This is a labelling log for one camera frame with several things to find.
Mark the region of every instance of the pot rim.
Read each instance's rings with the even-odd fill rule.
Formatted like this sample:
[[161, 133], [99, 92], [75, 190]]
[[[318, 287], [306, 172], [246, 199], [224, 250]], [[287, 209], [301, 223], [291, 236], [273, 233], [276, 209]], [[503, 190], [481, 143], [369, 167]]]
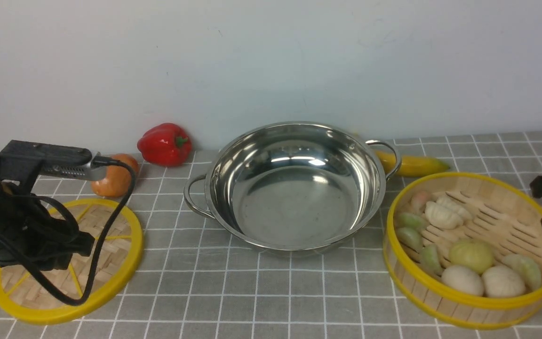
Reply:
[[[224, 157], [224, 155], [226, 155], [226, 152], [233, 146], [233, 144], [235, 144], [236, 142], [242, 140], [244, 137], [247, 137], [248, 135], [251, 135], [252, 133], [256, 133], [256, 132], [261, 131], [263, 129], [278, 127], [278, 126], [282, 126], [282, 125], [308, 125], [308, 126], [322, 127], [322, 128], [325, 128], [325, 129], [331, 129], [333, 131], [337, 131], [338, 133], [342, 133], [342, 134], [346, 135], [347, 137], [350, 137], [351, 139], [353, 139], [353, 141], [355, 141], [357, 143], [357, 146], [359, 146], [359, 148], [363, 149], [364, 152], [366, 152], [366, 154], [368, 155], [368, 157], [370, 157], [372, 159], [372, 161], [368, 161], [369, 165], [376, 168], [376, 170], [378, 171], [378, 176], [379, 176], [379, 187], [376, 187], [376, 189], [374, 190], [374, 195], [376, 195], [377, 199], [372, 204], [369, 213], [367, 213], [364, 217], [362, 217], [359, 220], [359, 222], [357, 222], [355, 224], [354, 227], [351, 227], [349, 229], [349, 231], [347, 233], [339, 234], [337, 236], [329, 238], [328, 240], [325, 240], [323, 243], [321, 243], [319, 245], [315, 245], [315, 246], [312, 246], [312, 247], [299, 247], [297, 245], [287, 246], [287, 245], [270, 244], [268, 242], [264, 242], [264, 241], [256, 240], [254, 238], [250, 238], [249, 236], [238, 232], [237, 230], [234, 229], [234, 227], [230, 226], [224, 220], [222, 215], [219, 214], [219, 211], [217, 210], [215, 204], [213, 204], [213, 200], [212, 200], [211, 194], [210, 194], [211, 176], [213, 174], [213, 169], [217, 166], [217, 163], [219, 163], [220, 159], [222, 157]], [[267, 125], [264, 125], [264, 126], [261, 126], [261, 127], [257, 127], [256, 129], [251, 129], [250, 131], [247, 131], [246, 133], [243, 133], [242, 135], [239, 135], [239, 137], [236, 137], [231, 142], [229, 142], [224, 148], [222, 148], [219, 151], [219, 154], [215, 157], [215, 160], [212, 161], [211, 167], [208, 169], [208, 171], [206, 173], [206, 178], [205, 178], [205, 182], [204, 182], [204, 196], [206, 198], [206, 204], [207, 204], [207, 206], [209, 208], [209, 211], [211, 212], [211, 214], [213, 214], [213, 216], [215, 217], [217, 222], [219, 224], [221, 224], [223, 226], [223, 228], [225, 228], [231, 234], [233, 234], [234, 236], [240, 238], [241, 240], [244, 240], [247, 243], [252, 244], [252, 245], [254, 245], [256, 247], [262, 247], [263, 249], [279, 250], [279, 251], [305, 251], [305, 250], [322, 249], [324, 247], [328, 247], [330, 245], [333, 245], [333, 244], [335, 244], [337, 242], [346, 240], [346, 239], [350, 238], [351, 236], [353, 236], [353, 234], [357, 233], [357, 231], [362, 229], [365, 225], [367, 225], [368, 222], [372, 219], [372, 217], [374, 217], [374, 215], [376, 215], [376, 213], [378, 212], [378, 210], [379, 210], [379, 208], [380, 208], [380, 206], [382, 204], [382, 201], [383, 201], [383, 198], [384, 198], [384, 195], [385, 195], [385, 191], [386, 191], [386, 183], [387, 183], [387, 178], [386, 178], [386, 174], [385, 174], [385, 172], [383, 170], [382, 163], [380, 162], [378, 156], [376, 156], [375, 152], [372, 152], [371, 147], [368, 144], [366, 144], [365, 141], [363, 141], [363, 139], [361, 139], [360, 137], [358, 137], [356, 135], [353, 135], [351, 133], [348, 133], [348, 132], [344, 131], [343, 129], [334, 127], [334, 126], [329, 125], [329, 124], [320, 124], [320, 123], [311, 122], [311, 121], [286, 121], [286, 122], [276, 122], [274, 124], [267, 124]]]

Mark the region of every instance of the red bell pepper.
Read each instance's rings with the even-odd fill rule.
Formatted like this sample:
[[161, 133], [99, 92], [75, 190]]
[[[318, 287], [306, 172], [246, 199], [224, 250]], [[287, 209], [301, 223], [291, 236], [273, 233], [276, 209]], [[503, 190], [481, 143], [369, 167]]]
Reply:
[[179, 166], [191, 152], [191, 139], [175, 124], [160, 124], [147, 131], [137, 142], [144, 160], [160, 166]]

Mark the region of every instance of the stainless steel pot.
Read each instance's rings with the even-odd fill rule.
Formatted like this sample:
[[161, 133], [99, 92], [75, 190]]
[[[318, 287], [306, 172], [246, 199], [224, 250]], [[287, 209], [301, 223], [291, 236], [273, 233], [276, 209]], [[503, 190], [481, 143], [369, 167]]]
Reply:
[[[396, 167], [385, 175], [368, 145], [390, 148]], [[324, 124], [283, 122], [234, 139], [183, 195], [191, 210], [237, 238], [277, 255], [304, 256], [336, 247], [365, 226], [400, 164], [386, 142], [360, 141]], [[209, 210], [190, 197], [193, 183], [204, 179]]]

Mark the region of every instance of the banana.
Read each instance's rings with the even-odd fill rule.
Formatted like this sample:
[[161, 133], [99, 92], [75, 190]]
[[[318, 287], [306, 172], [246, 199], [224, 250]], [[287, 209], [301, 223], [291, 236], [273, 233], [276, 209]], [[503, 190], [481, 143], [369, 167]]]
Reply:
[[[374, 150], [382, 162], [385, 172], [390, 171], [396, 162], [394, 154]], [[396, 172], [397, 175], [409, 178], [429, 176], [439, 172], [445, 172], [450, 166], [433, 157], [402, 156], [403, 163]]]

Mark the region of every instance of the black power cord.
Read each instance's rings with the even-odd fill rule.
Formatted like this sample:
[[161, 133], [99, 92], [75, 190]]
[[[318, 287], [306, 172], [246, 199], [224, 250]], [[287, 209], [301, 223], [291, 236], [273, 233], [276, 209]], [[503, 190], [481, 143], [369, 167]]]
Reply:
[[129, 189], [127, 190], [127, 193], [125, 193], [125, 196], [120, 200], [118, 206], [112, 211], [112, 214], [108, 218], [108, 221], [106, 221], [106, 224], [104, 225], [102, 229], [102, 233], [99, 234], [99, 238], [97, 239], [97, 242], [95, 244], [95, 249], [93, 251], [93, 259], [91, 260], [91, 266], [89, 268], [89, 274], [87, 278], [87, 283], [85, 284], [85, 289], [83, 291], [83, 294], [81, 298], [79, 299], [73, 299], [64, 294], [64, 292], [60, 291], [54, 284], [49, 281], [47, 277], [39, 270], [39, 268], [32, 263], [32, 261], [24, 254], [20, 253], [16, 249], [16, 247], [7, 240], [6, 237], [2, 236], [0, 234], [0, 244], [11, 253], [15, 257], [15, 259], [20, 262], [24, 268], [30, 273], [35, 280], [49, 292], [54, 298], [58, 299], [60, 302], [63, 302], [67, 305], [71, 306], [79, 306], [86, 302], [86, 300], [91, 295], [92, 289], [93, 289], [93, 281], [95, 280], [96, 270], [97, 270], [97, 262], [99, 261], [99, 255], [102, 251], [102, 247], [104, 246], [104, 241], [106, 239], [106, 235], [108, 234], [108, 231], [110, 230], [110, 227], [112, 227], [112, 223], [116, 220], [116, 217], [120, 214], [120, 211], [123, 209], [123, 207], [127, 204], [127, 201], [129, 200], [129, 197], [131, 197], [131, 194], [133, 193], [133, 189], [135, 188], [135, 184], [137, 182], [137, 174], [135, 171], [133, 171], [133, 168], [131, 168], [129, 165], [122, 161], [118, 161], [115, 159], [110, 159], [108, 157], [95, 157], [93, 158], [92, 165], [95, 167], [100, 166], [120, 166], [124, 167], [129, 171], [129, 174], [131, 174], [131, 183], [129, 184]]

